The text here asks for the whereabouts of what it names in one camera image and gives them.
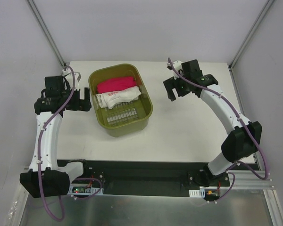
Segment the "olive green plastic basket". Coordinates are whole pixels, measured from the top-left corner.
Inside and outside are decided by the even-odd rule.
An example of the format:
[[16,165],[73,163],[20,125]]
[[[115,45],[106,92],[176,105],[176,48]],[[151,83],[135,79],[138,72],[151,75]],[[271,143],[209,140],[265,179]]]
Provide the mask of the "olive green plastic basket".
[[[130,103],[121,103],[112,109],[101,108],[96,98],[97,85],[108,79],[132,76],[141,95]],[[153,111],[153,104],[134,65],[120,64],[94,71],[88,78],[92,104],[98,123],[112,137],[120,137],[143,130]]]

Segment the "white t shirt red print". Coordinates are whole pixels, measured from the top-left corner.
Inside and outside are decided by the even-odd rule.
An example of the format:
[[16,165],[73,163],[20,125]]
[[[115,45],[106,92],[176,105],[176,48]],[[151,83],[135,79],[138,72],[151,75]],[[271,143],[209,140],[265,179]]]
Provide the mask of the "white t shirt red print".
[[100,108],[112,109],[120,103],[129,103],[138,100],[142,93],[138,86],[130,87],[122,91],[112,91],[102,94],[97,94],[96,98]]

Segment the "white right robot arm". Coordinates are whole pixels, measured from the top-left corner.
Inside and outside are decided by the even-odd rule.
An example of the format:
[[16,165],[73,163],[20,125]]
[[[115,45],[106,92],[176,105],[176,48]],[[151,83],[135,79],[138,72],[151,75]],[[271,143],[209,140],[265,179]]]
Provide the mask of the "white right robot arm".
[[217,79],[212,74],[203,74],[197,60],[181,62],[169,59],[167,68],[174,73],[163,82],[168,98],[175,101],[176,97],[195,94],[210,107],[226,130],[227,138],[221,145],[220,154],[203,170],[204,183],[213,186],[234,163],[259,150],[262,126],[257,121],[251,122],[233,106]]

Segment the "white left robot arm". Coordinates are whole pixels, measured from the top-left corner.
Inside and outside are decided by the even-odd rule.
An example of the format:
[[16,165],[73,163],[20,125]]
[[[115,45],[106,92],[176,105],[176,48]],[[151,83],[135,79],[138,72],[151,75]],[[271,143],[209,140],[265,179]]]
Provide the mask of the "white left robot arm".
[[72,79],[65,76],[45,77],[45,89],[34,103],[37,120],[37,136],[28,172],[20,174],[21,185],[33,198],[66,195],[75,179],[86,183],[90,179],[86,160],[70,160],[66,166],[58,166],[58,134],[65,110],[87,112],[91,109],[90,89],[84,89],[80,98],[77,85],[80,73]]

